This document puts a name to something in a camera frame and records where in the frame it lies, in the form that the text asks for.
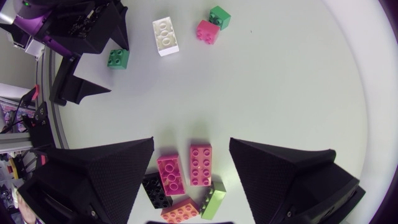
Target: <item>black plastic bracket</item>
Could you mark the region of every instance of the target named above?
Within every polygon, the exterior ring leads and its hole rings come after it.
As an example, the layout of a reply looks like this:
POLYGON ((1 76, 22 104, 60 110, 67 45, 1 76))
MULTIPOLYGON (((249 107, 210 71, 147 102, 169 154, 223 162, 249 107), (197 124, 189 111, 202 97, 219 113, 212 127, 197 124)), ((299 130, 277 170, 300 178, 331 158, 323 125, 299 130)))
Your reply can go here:
POLYGON ((111 90, 73 75, 80 57, 63 58, 50 92, 50 101, 65 106, 67 101, 80 104, 85 96, 111 90))
POLYGON ((129 39, 127 36, 127 27, 126 27, 126 13, 128 8, 126 6, 123 6, 121 2, 118 2, 116 5, 116 9, 119 11, 121 21, 113 31, 111 38, 121 48, 129 50, 129 39))

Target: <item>green 2x2 brick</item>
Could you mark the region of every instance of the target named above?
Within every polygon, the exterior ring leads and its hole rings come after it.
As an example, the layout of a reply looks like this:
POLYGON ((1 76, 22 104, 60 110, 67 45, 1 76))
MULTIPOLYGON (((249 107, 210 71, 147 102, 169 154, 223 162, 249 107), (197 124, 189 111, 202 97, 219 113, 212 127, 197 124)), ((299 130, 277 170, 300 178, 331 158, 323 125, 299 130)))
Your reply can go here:
POLYGON ((212 182, 203 203, 200 206, 201 218, 212 220, 225 196, 225 187, 221 182, 212 182))
POLYGON ((221 30, 225 29, 229 25, 231 15, 229 15, 224 9, 219 6, 214 7, 210 10, 209 22, 218 25, 221 30))
POLYGON ((126 69, 130 52, 128 50, 111 50, 109 53, 108 67, 111 69, 126 69))

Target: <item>pink lego brick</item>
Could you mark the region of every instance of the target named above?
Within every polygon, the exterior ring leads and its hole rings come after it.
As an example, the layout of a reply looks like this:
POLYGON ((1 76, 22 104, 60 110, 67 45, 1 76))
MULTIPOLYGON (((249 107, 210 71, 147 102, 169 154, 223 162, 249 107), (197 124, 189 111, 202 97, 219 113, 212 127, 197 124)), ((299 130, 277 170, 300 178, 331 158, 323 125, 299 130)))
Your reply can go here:
POLYGON ((165 221, 167 221, 167 223, 180 223, 193 218, 198 214, 198 205, 192 200, 192 198, 187 198, 186 200, 173 205, 171 208, 163 209, 161 216, 165 221))
POLYGON ((220 32, 220 27, 211 22, 202 20, 197 27, 197 37, 206 44, 214 44, 220 32))
POLYGON ((185 194, 184 181, 178 155, 160 156, 157 167, 166 196, 185 194))
POLYGON ((190 148, 190 177, 192 186, 211 185, 211 145, 190 148))

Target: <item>purple robot part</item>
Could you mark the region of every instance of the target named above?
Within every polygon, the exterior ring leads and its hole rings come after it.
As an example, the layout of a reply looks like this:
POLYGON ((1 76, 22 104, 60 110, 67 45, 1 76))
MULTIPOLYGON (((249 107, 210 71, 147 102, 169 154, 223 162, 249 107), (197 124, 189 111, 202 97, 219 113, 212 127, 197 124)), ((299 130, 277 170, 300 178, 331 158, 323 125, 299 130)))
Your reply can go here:
MULTIPOLYGON (((45 20, 51 12, 46 13, 43 16, 40 16, 35 19, 23 19, 19 16, 15 18, 14 24, 21 28, 23 31, 27 32, 31 36, 35 36, 40 28, 43 26, 43 20, 45 20)), ((52 40, 51 37, 45 36, 43 39, 38 39, 38 41, 43 42, 46 46, 50 47, 52 50, 56 51, 56 53, 69 57, 72 53, 66 49, 64 46, 60 45, 56 41, 52 40)))

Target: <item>black lego brick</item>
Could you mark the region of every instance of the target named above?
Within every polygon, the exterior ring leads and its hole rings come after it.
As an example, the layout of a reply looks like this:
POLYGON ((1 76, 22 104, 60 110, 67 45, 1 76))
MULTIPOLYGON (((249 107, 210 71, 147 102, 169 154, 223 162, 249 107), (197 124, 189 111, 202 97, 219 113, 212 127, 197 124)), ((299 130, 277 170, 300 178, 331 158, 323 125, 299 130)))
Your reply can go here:
POLYGON ((169 208, 172 206, 173 200, 170 196, 165 196, 158 172, 145 175, 142 186, 144 186, 154 208, 169 208))

